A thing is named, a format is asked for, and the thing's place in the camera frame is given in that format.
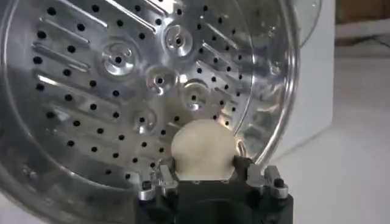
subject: perforated metal tray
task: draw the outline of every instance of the perforated metal tray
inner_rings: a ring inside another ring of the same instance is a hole
[[[1,3],[0,188],[34,214],[129,222],[133,174],[195,119],[260,165],[275,150],[299,57],[286,1]]]

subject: dough ball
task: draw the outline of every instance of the dough ball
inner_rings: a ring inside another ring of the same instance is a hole
[[[213,120],[184,126],[172,142],[176,175],[180,180],[228,180],[238,155],[233,133]]]

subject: metal bowl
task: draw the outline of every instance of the metal bowl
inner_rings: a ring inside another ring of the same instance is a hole
[[[133,177],[195,119],[261,166],[275,150],[298,76],[289,1],[1,2],[0,188],[33,214],[132,222]]]

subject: black bolt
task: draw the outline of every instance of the black bolt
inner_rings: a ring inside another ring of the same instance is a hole
[[[152,182],[151,181],[142,182],[142,190],[149,190],[149,189],[152,189]]]
[[[281,178],[276,178],[274,180],[274,186],[276,188],[284,188],[285,187],[285,181]]]

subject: screw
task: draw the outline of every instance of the screw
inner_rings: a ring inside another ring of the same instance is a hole
[[[274,186],[276,188],[284,188],[285,187],[285,181],[281,178],[276,178],[274,180]]]

